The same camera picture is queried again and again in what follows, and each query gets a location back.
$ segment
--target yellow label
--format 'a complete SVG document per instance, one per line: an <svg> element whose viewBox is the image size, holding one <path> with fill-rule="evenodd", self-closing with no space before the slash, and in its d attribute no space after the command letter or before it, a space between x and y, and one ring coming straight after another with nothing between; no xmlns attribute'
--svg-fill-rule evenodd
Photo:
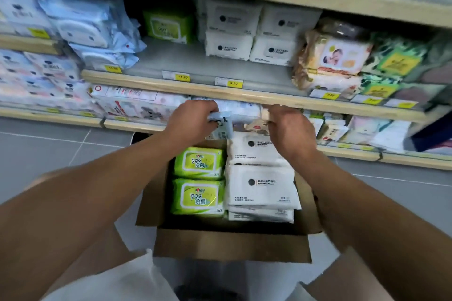
<svg viewBox="0 0 452 301"><path fill-rule="evenodd" d="M93 113L89 113L89 112L80 112L80 115L82 115L82 116L90 116L91 118L95 118L96 117Z"/></svg>
<svg viewBox="0 0 452 301"><path fill-rule="evenodd" d="M405 76L420 62L420 57L406 56L399 52L394 52L387 59L385 59L385 61L380 64L378 68L390 73Z"/></svg>
<svg viewBox="0 0 452 301"><path fill-rule="evenodd" d="M398 108L412 108L417 102L401 102L397 105Z"/></svg>
<svg viewBox="0 0 452 301"><path fill-rule="evenodd" d="M382 99L367 98L363 101L363 104L378 105L381 102L381 100Z"/></svg>
<svg viewBox="0 0 452 301"><path fill-rule="evenodd" d="M45 30L40 30L37 28L28 28L33 37L50 39L49 34Z"/></svg>
<svg viewBox="0 0 452 301"><path fill-rule="evenodd" d="M377 96L379 98L389 98L396 90L397 86L372 86L369 88L365 95Z"/></svg>
<svg viewBox="0 0 452 301"><path fill-rule="evenodd" d="M174 76L174 79L176 81L182 81L182 82L190 82L190 76L187 74L176 74Z"/></svg>
<svg viewBox="0 0 452 301"><path fill-rule="evenodd" d="M57 108L50 108L50 107L47 107L47 112L50 112L50 113L59 113L60 110L57 109Z"/></svg>
<svg viewBox="0 0 452 301"><path fill-rule="evenodd" d="M105 70L109 73L122 74L122 70L117 65L104 65Z"/></svg>
<svg viewBox="0 0 452 301"><path fill-rule="evenodd" d="M243 81L231 81L227 82L227 86L231 88L243 88Z"/></svg>
<svg viewBox="0 0 452 301"><path fill-rule="evenodd" d="M326 92L324 96L322 96L322 99L328 99L328 100L336 100L339 97L339 93L336 92Z"/></svg>

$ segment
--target open cardboard box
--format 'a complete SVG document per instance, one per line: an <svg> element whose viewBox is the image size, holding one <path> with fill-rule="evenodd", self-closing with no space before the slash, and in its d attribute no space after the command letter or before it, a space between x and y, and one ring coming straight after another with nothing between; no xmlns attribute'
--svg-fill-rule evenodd
<svg viewBox="0 0 452 301"><path fill-rule="evenodd" d="M198 147L220 148L225 140L210 140ZM312 263L308 234L322 231L312 190L295 174L302 210L293 224L229 221L223 218L173 215L173 162L143 191L137 226L156 226L154 254L159 257L256 260Z"/></svg>

